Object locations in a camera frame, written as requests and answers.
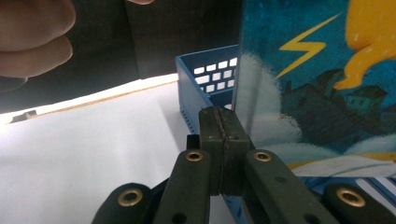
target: yellow cartoon character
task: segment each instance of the yellow cartoon character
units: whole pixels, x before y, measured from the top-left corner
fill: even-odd
[[[356,51],[345,67],[346,78],[337,90],[361,85],[373,65],[396,60],[396,0],[350,0],[346,18],[346,42]]]

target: yellow lightning bolt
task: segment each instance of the yellow lightning bolt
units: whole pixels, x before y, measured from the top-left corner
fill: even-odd
[[[306,38],[307,36],[311,35],[314,33],[316,30],[320,29],[322,26],[326,25],[327,23],[331,22],[335,18],[337,18],[340,14],[335,15],[326,21],[323,21],[322,23],[312,27],[311,29],[303,32],[300,35],[297,35],[294,37],[291,41],[280,47],[280,50],[293,50],[293,51],[307,51],[305,55],[303,55],[301,58],[297,59],[294,63],[289,65],[287,68],[285,68],[279,75],[276,76],[276,78],[282,77],[283,75],[287,74],[289,71],[293,70],[300,64],[308,61],[310,58],[314,57],[317,53],[319,53],[321,50],[326,48],[326,44],[322,42],[300,42],[302,39]]]

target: human hand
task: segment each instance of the human hand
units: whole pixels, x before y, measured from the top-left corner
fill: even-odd
[[[64,35],[76,21],[71,0],[0,0],[0,6],[0,77],[35,77],[71,58]]]

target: blue plastic basket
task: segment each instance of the blue plastic basket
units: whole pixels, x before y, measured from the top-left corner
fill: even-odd
[[[237,51],[234,45],[176,57],[180,112],[191,133],[199,132],[201,109],[231,108]]]

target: dark background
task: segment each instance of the dark background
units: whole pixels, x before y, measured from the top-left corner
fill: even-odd
[[[0,92],[0,113],[175,73],[177,55],[238,43],[242,0],[73,2],[77,21],[67,34],[72,59],[15,91]]]

